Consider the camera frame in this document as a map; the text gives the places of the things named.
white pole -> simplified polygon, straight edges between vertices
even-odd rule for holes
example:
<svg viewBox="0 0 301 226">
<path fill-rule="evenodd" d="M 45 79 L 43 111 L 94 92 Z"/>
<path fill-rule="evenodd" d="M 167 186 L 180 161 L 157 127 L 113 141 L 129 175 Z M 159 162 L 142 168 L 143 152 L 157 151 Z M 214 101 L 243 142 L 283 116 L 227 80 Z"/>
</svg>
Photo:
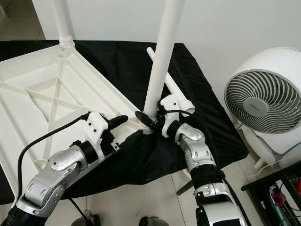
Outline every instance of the white pole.
<svg viewBox="0 0 301 226">
<path fill-rule="evenodd" d="M 152 50 L 151 47 L 148 47 L 146 49 L 147 53 L 149 54 L 152 61 L 154 61 L 155 58 L 155 52 Z M 190 100 L 186 98 L 186 96 L 182 93 L 178 85 L 175 83 L 173 78 L 170 76 L 170 74 L 167 72 L 166 78 L 165 78 L 165 84 L 168 87 L 171 94 L 174 94 L 177 97 L 177 101 L 179 103 L 180 110 L 187 111 L 189 113 L 194 113 L 196 108 L 192 104 Z"/>
<path fill-rule="evenodd" d="M 58 31 L 58 39 L 64 49 L 74 46 L 74 42 L 70 35 L 62 1 L 63 0 L 52 0 L 52 10 Z"/>
<path fill-rule="evenodd" d="M 150 73 L 150 82 L 144 105 L 144 113 L 155 119 L 157 102 L 161 98 L 166 73 L 174 48 L 185 0 L 166 0 L 157 40 L 156 56 Z"/>
</svg>

black shelf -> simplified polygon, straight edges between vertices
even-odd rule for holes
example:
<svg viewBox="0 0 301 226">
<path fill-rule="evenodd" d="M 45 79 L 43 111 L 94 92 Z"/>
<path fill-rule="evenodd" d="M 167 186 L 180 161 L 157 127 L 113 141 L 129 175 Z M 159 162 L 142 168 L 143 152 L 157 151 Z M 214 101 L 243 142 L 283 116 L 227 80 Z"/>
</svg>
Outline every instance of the black shelf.
<svg viewBox="0 0 301 226">
<path fill-rule="evenodd" d="M 271 175 L 256 180 L 241 188 L 242 191 L 247 191 L 257 211 L 259 212 L 262 220 L 266 226 L 279 226 L 281 223 L 277 217 L 276 212 L 273 210 L 269 200 L 269 188 L 276 184 L 276 181 L 281 180 L 283 185 L 287 188 L 293 200 L 301 209 L 301 195 L 298 194 L 295 186 L 298 180 L 301 179 L 301 161 L 289 166 L 285 169 L 279 170 Z M 287 216 L 295 216 L 294 211 L 289 204 L 285 202 L 285 214 Z M 292 219 L 292 225 L 301 226 L 300 222 Z"/>
</svg>

white fan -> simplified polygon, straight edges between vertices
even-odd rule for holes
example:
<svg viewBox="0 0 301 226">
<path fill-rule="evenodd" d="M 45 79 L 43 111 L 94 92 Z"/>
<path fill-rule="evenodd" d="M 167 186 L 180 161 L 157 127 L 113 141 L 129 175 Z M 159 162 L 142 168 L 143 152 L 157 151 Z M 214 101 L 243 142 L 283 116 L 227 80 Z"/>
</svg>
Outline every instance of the white fan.
<svg viewBox="0 0 301 226">
<path fill-rule="evenodd" d="M 247 60 L 225 88 L 225 102 L 264 162 L 284 168 L 301 160 L 301 50 L 271 48 Z"/>
</svg>

black cable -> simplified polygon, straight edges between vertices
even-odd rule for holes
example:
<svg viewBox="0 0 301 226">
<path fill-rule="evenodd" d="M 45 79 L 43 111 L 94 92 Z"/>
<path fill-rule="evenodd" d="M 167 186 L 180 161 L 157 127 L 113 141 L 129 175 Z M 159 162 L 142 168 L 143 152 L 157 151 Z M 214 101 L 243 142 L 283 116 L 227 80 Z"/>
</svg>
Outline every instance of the black cable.
<svg viewBox="0 0 301 226">
<path fill-rule="evenodd" d="M 301 212 L 301 210 L 297 210 L 297 209 L 295 209 L 293 207 L 291 207 L 291 209 L 294 210 L 294 211 L 297 211 L 297 212 Z"/>
<path fill-rule="evenodd" d="M 237 206 L 239 207 L 239 209 L 240 209 L 242 215 L 244 216 L 244 219 L 245 219 L 245 221 L 246 221 L 246 224 L 249 225 L 249 226 L 251 226 L 251 223 L 250 223 L 250 221 L 249 221 L 249 218 L 247 217 L 246 212 L 245 212 L 243 206 L 241 205 L 241 203 L 240 203 L 240 201 L 239 201 L 237 195 L 235 194 L 233 188 L 230 186 L 230 184 L 229 184 L 229 182 L 226 180 L 226 178 L 223 178 L 223 181 L 224 181 L 224 182 L 226 183 L 226 185 L 228 186 L 228 188 L 229 188 L 229 190 L 230 190 L 230 193 L 231 193 L 231 195 L 233 196 L 233 199 L 235 200 L 235 202 L 236 202 Z"/>
<path fill-rule="evenodd" d="M 288 220 L 288 219 L 293 219 L 293 218 L 301 218 L 301 215 L 299 215 L 299 216 L 294 216 L 294 217 L 288 217 L 288 218 L 284 218 L 284 219 L 281 221 L 281 223 L 280 223 L 280 225 L 279 225 L 279 226 L 282 226 L 285 220 Z"/>
<path fill-rule="evenodd" d="M 195 116 L 195 115 L 193 115 L 192 113 L 187 112 L 187 111 L 183 111 L 183 110 L 169 110 L 169 111 L 164 110 L 164 111 L 163 111 L 163 113 L 175 113 L 175 112 L 184 113 L 184 114 L 187 114 L 187 115 L 189 115 L 189 116 L 192 116 L 195 120 L 197 120 L 197 121 L 199 122 L 199 124 L 203 127 L 203 129 L 205 129 L 205 131 L 206 131 L 206 133 L 207 133 L 207 134 L 206 134 L 206 138 L 210 141 L 210 143 L 211 143 L 211 145 L 212 145 L 212 146 L 211 146 L 211 150 L 212 150 L 213 155 L 214 155 L 214 161 L 215 161 L 215 164 L 216 164 L 217 168 L 220 169 L 219 163 L 218 163 L 218 159 L 217 159 L 217 151 L 216 151 L 216 148 L 215 148 L 215 146 L 214 146 L 213 139 L 212 139 L 212 137 L 211 137 L 211 134 L 210 134 L 210 132 L 209 132 L 209 129 L 208 129 L 208 127 L 205 125 L 205 123 L 202 122 L 197 116 Z M 230 192 L 231 192 L 231 194 L 232 194 L 232 196 L 233 196 L 233 198 L 234 198 L 236 204 L 238 205 L 238 207 L 239 207 L 240 210 L 241 210 L 242 215 L 244 216 L 244 219 L 245 219 L 247 225 L 250 226 L 251 223 L 250 223 L 250 221 L 249 221 L 249 219 L 248 219 L 248 217 L 247 217 L 247 215 L 246 215 L 246 212 L 245 212 L 243 206 L 241 205 L 241 203 L 240 203 L 238 197 L 236 196 L 234 190 L 232 189 L 232 187 L 230 186 L 229 182 L 228 182 L 225 178 L 223 178 L 223 181 L 224 181 L 224 182 L 226 183 L 226 185 L 228 186 L 228 188 L 229 188 L 229 190 L 230 190 Z"/>
<path fill-rule="evenodd" d="M 220 164 L 218 162 L 218 159 L 217 159 L 217 155 L 216 155 L 216 148 L 214 146 L 214 143 L 213 143 L 213 139 L 211 137 L 211 133 L 206 125 L 206 123 L 202 122 L 197 116 L 195 116 L 194 114 L 190 113 L 190 112 L 187 112 L 187 111 L 184 111 L 184 110 L 164 110 L 163 113 L 166 114 L 166 113 L 175 113 L 175 112 L 179 112 L 179 113 L 184 113 L 184 114 L 187 114 L 191 117 L 193 117 L 200 125 L 201 127 L 205 130 L 205 137 L 210 141 L 211 143 L 211 149 L 212 149 L 212 152 L 213 152 L 213 155 L 214 155 L 214 160 L 215 160 L 215 164 L 216 164 L 216 167 L 217 169 L 220 169 Z"/>
<path fill-rule="evenodd" d="M 28 144 L 23 150 L 22 152 L 20 153 L 19 155 L 19 159 L 18 159 L 18 196 L 17 196 L 17 200 L 21 197 L 22 195 L 22 188 L 23 188 L 23 184 L 22 184 L 22 160 L 23 160 L 23 157 L 25 155 L 25 153 L 28 151 L 29 148 L 31 148 L 32 146 L 34 146 L 35 144 L 37 144 L 38 142 L 46 139 L 47 137 L 49 136 L 52 136 L 54 135 L 55 133 L 73 125 L 74 123 L 78 122 L 79 120 L 87 120 L 88 119 L 88 116 L 89 116 L 90 113 L 87 113 L 87 114 L 83 114 L 81 115 L 80 117 L 76 118 L 75 120 L 67 123 L 66 125 L 63 125 L 61 126 L 60 128 L 57 128 L 43 136 L 41 136 L 40 138 L 32 141 L 30 144 Z"/>
<path fill-rule="evenodd" d="M 75 203 L 73 199 L 69 199 L 69 201 L 75 206 L 75 208 L 79 211 L 81 216 L 85 219 L 85 221 L 88 221 L 88 218 L 85 216 L 85 214 L 80 210 L 79 206 Z"/>
</svg>

fan logo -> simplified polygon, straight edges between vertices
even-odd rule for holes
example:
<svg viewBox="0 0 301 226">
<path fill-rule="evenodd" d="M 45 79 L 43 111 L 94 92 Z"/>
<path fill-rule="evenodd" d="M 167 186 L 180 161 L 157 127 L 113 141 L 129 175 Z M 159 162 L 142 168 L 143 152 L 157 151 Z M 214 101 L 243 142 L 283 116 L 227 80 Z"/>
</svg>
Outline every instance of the fan logo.
<svg viewBox="0 0 301 226">
<path fill-rule="evenodd" d="M 257 107 L 255 107 L 253 104 L 250 104 L 251 107 L 253 107 L 254 109 L 256 109 L 257 111 L 259 111 L 259 109 Z"/>
</svg>

